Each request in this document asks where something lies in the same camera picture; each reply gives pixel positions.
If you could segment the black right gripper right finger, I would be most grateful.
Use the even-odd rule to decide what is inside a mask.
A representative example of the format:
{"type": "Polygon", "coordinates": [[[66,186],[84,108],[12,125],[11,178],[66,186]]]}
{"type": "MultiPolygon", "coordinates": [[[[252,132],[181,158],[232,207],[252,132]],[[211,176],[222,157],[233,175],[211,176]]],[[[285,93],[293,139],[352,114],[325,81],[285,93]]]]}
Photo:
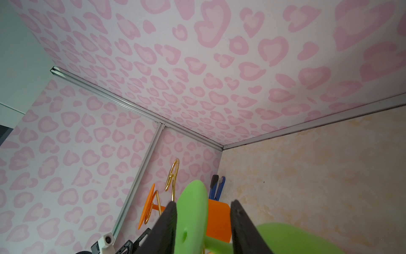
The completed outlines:
{"type": "Polygon", "coordinates": [[[230,222],[235,254],[273,254],[238,200],[231,203],[230,222]]]}

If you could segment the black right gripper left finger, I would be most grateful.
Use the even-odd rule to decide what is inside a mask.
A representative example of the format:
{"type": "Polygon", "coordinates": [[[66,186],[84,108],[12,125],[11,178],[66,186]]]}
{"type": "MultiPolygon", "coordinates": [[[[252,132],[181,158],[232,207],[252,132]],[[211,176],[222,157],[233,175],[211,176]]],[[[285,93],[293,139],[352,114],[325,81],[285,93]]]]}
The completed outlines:
{"type": "Polygon", "coordinates": [[[144,243],[135,254],[173,254],[176,241],[177,206],[169,202],[144,243]]]}

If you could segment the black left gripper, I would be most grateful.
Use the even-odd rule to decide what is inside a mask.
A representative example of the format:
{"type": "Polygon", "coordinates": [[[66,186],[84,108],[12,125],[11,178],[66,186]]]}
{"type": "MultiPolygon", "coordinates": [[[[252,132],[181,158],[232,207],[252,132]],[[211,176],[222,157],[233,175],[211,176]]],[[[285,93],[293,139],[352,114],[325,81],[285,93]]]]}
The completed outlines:
{"type": "Polygon", "coordinates": [[[134,242],[128,240],[125,244],[123,244],[116,254],[135,254],[142,241],[145,240],[150,233],[151,229],[147,228],[134,242]]]}

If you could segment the green plastic wine glass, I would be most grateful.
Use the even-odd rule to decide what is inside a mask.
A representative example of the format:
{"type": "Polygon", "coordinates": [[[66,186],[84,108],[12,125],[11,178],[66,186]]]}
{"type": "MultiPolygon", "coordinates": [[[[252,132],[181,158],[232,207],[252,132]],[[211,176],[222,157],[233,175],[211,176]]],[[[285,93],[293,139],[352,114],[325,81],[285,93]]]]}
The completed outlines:
{"type": "MultiPolygon", "coordinates": [[[[208,194],[205,185],[191,182],[176,202],[177,228],[174,253],[234,254],[232,240],[227,243],[206,236],[208,194]]],[[[284,223],[264,223],[255,226],[274,254],[341,254],[342,250],[329,241],[303,229],[284,223]]]]}

